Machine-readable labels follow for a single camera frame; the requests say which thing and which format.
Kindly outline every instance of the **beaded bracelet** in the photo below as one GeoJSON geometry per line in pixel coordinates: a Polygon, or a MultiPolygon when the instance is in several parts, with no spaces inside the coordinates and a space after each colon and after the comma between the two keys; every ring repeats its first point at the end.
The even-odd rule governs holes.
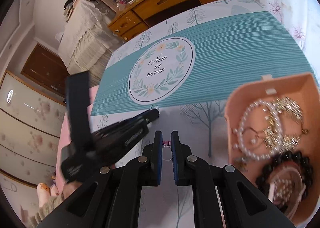
{"type": "Polygon", "coordinates": [[[278,116],[278,112],[275,108],[275,106],[271,102],[263,101],[261,99],[251,103],[247,109],[245,110],[243,116],[241,117],[239,128],[235,130],[238,136],[238,144],[234,145],[234,148],[238,148],[241,150],[243,154],[245,154],[247,157],[250,157],[253,160],[259,161],[260,159],[265,160],[265,159],[270,159],[271,156],[274,156],[276,153],[281,151],[282,148],[282,127],[281,127],[281,122],[278,116]],[[274,147],[272,150],[269,151],[269,153],[262,154],[262,155],[257,155],[253,152],[251,152],[249,149],[247,149],[244,145],[244,139],[243,139],[243,132],[244,132],[244,124],[247,120],[247,117],[251,110],[253,108],[257,108],[260,106],[265,106],[268,108],[270,113],[272,114],[274,120],[275,120],[275,132],[277,133],[277,143],[278,145],[274,147]]]}
{"type": "MultiPolygon", "coordinates": [[[[301,151],[297,151],[294,154],[291,151],[285,152],[283,155],[277,155],[272,159],[271,164],[266,164],[262,169],[262,175],[256,179],[256,184],[259,190],[268,196],[269,185],[266,184],[266,180],[270,174],[279,167],[283,162],[293,161],[300,167],[302,182],[306,185],[306,189],[302,194],[301,198],[304,200],[308,196],[308,189],[313,184],[313,166],[310,165],[310,159],[307,156],[302,156],[301,151]]],[[[290,184],[290,180],[279,179],[280,183],[290,184]]],[[[287,205],[284,204],[280,207],[282,212],[285,212],[287,205]]]]}

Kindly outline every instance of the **gold jewelry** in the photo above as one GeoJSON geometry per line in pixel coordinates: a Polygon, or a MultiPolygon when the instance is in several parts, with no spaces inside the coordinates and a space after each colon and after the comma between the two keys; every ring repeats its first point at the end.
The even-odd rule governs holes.
{"type": "Polygon", "coordinates": [[[271,102],[278,113],[286,113],[289,118],[303,124],[303,113],[298,103],[288,97],[277,98],[271,102]]]}
{"type": "MultiPolygon", "coordinates": [[[[308,130],[303,128],[303,112],[299,106],[299,104],[288,97],[277,98],[276,100],[271,102],[273,106],[276,108],[278,113],[284,113],[289,116],[290,119],[294,120],[297,123],[301,124],[301,132],[303,134],[307,134],[308,130]]],[[[279,143],[276,139],[277,133],[275,133],[275,120],[273,115],[270,113],[268,117],[269,127],[264,129],[265,139],[264,143],[268,149],[273,149],[276,146],[279,146],[279,143]]],[[[280,152],[285,152],[288,150],[294,150],[296,146],[298,146],[300,141],[300,136],[296,134],[283,135],[282,146],[280,152]]]]}

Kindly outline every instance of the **knitted sweater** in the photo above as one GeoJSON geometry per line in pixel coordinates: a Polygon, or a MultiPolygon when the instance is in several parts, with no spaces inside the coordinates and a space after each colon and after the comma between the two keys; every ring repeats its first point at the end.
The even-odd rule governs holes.
{"type": "Polygon", "coordinates": [[[39,208],[39,211],[34,216],[29,217],[26,227],[36,228],[37,225],[62,202],[62,194],[58,196],[50,196],[48,202],[39,208]]]}

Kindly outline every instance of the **drawer handle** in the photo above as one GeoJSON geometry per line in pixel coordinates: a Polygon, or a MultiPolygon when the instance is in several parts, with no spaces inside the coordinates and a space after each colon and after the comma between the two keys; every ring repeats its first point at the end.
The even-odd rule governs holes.
{"type": "Polygon", "coordinates": [[[120,27],[124,27],[127,24],[127,22],[124,22],[122,25],[120,25],[120,27]]]}
{"type": "Polygon", "coordinates": [[[167,2],[168,0],[160,0],[158,3],[157,3],[157,5],[161,5],[161,4],[163,4],[163,3],[165,3],[165,2],[167,2]]]}

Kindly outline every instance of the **floral wreath print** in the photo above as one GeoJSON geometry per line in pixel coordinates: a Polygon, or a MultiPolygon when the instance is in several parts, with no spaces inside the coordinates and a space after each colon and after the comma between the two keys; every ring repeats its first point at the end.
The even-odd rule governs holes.
{"type": "Polygon", "coordinates": [[[133,86],[131,87],[131,90],[134,91],[135,93],[139,93],[138,97],[142,95],[143,97],[148,97],[154,91],[160,94],[161,91],[169,90],[168,85],[175,84],[179,80],[179,78],[184,76],[183,63],[187,60],[187,58],[188,56],[187,56],[187,52],[185,51],[185,46],[179,45],[178,41],[173,41],[171,43],[166,43],[166,44],[160,44],[156,49],[150,50],[145,55],[145,57],[138,63],[138,66],[133,73],[134,81],[133,81],[133,86]],[[157,83],[155,85],[151,83],[146,86],[145,84],[143,84],[142,78],[138,79],[139,74],[141,72],[141,67],[144,64],[145,60],[149,59],[155,53],[155,51],[161,51],[163,49],[177,49],[179,54],[176,55],[176,59],[179,62],[179,64],[174,71],[170,69],[170,71],[167,74],[167,77],[163,79],[160,83],[157,83]]]}

